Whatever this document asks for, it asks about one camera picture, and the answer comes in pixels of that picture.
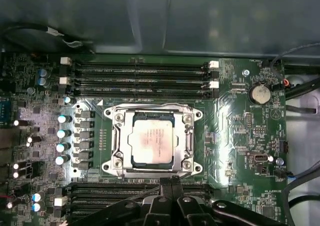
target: black cable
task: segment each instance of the black cable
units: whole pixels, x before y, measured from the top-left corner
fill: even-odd
[[[312,87],[313,85],[315,85],[317,83],[320,83],[320,78],[316,78],[316,79],[313,79],[311,81],[308,81],[308,82],[305,82],[303,84],[300,84],[298,86],[288,88],[288,89],[285,90],[285,93],[286,94],[295,93],[295,92],[298,92],[298,91],[301,91],[301,90],[305,90],[305,89],[308,89],[308,88]]]
[[[83,46],[83,43],[79,41],[78,38],[59,32],[58,30],[55,30],[54,28],[51,28],[49,26],[28,22],[14,22],[7,23],[0,27],[0,49],[2,49],[3,47],[4,36],[14,30],[22,29],[42,31],[55,37],[60,37],[62,41],[70,48],[79,48]]]
[[[289,193],[291,190],[295,189],[296,187],[303,185],[304,183],[309,182],[315,178],[320,177],[319,162],[314,164],[311,168],[307,169],[306,171],[298,174],[296,177],[297,178],[291,183],[289,183],[281,193],[281,198],[283,202],[283,211],[285,216],[287,217],[289,226],[296,226],[290,212],[290,206],[289,206],[289,200],[288,200]]]
[[[278,72],[274,65],[275,63],[281,59],[283,56],[287,55],[287,54],[290,54],[290,53],[293,53],[295,51],[298,51],[298,50],[302,50],[302,49],[306,49],[306,48],[310,48],[310,47],[315,47],[315,46],[320,46],[320,42],[315,42],[315,43],[309,43],[309,44],[304,44],[304,45],[301,45],[301,46],[298,46],[298,47],[294,47],[294,48],[291,48],[287,51],[284,51],[282,53],[280,53],[278,56],[276,56],[270,63],[270,69],[271,71],[274,73],[274,75],[282,82],[283,80],[285,80],[285,77],[281,75],[280,72]]]
[[[297,98],[297,97],[300,97],[302,95],[305,95],[307,93],[310,93],[316,89],[320,88],[320,82],[319,83],[316,83],[314,84],[313,86],[310,86],[309,88],[305,89],[305,90],[301,90],[301,91],[298,91],[296,93],[286,93],[285,94],[285,100],[291,100],[291,99],[294,99],[294,98]]]
[[[320,201],[320,195],[304,195],[296,197],[289,201],[289,207],[291,209],[292,207],[306,201]]]
[[[285,109],[288,111],[300,113],[300,114],[316,114],[317,113],[316,108],[310,108],[310,107],[295,107],[291,105],[286,105]]]

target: board component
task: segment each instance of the board component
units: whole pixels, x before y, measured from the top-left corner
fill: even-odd
[[[203,113],[187,104],[120,104],[106,108],[112,120],[111,160],[102,170],[120,178],[196,175],[194,122]]]

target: sticker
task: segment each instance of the sticker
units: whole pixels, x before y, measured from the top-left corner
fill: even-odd
[[[55,30],[52,27],[48,27],[48,30],[46,31],[47,34],[53,35],[53,36],[64,36],[64,34],[58,32],[58,30]]]

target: black capacitor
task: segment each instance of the black capacitor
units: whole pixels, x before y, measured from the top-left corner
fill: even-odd
[[[17,119],[13,122],[13,125],[17,127],[19,126],[25,127],[29,125],[29,122],[27,120]]]
[[[13,209],[14,207],[16,207],[17,205],[22,204],[24,201],[20,198],[17,197],[14,201],[8,202],[6,204],[7,209]]]
[[[14,179],[18,179],[18,178],[20,178],[21,176],[25,176],[25,175],[27,175],[27,169],[26,169],[26,168],[14,172],[14,173],[13,173],[13,178],[14,178]]]
[[[72,134],[71,130],[68,129],[60,129],[58,132],[56,132],[56,135],[59,139],[63,139],[66,137],[69,137]]]
[[[26,141],[28,143],[38,143],[38,142],[41,142],[41,137],[40,136],[30,136],[26,139]]]
[[[14,165],[13,165],[13,169],[14,170],[19,170],[19,169],[23,169],[27,166],[27,162],[26,161],[22,161],[22,162],[16,162]]]

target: ram slot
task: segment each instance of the ram slot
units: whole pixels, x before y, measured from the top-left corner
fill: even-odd
[[[198,64],[169,64],[169,63],[117,63],[117,62],[85,62],[77,64],[77,68],[117,68],[117,69],[157,69],[157,70],[199,70],[208,71],[208,66]]]
[[[103,80],[99,81],[83,81],[83,80],[76,80],[74,83],[77,89],[85,89],[88,87],[97,87],[97,88],[131,88],[131,89],[150,89],[150,90],[203,90],[209,87],[209,83],[205,83],[202,81],[191,81],[191,82],[179,82],[179,81],[128,81],[128,82],[106,82]]]
[[[81,89],[75,90],[74,95],[76,97],[109,97],[109,98],[134,98],[134,99],[158,99],[158,98],[167,98],[167,99],[198,99],[198,100],[209,100],[213,98],[212,91],[197,91],[189,92],[188,91],[175,91],[175,92],[128,92],[128,91],[102,91],[97,89]]]
[[[186,73],[177,71],[150,72],[150,71],[124,71],[124,72],[76,72],[76,78],[98,79],[133,79],[133,80],[176,80],[176,81],[208,81],[211,76],[207,73]]]

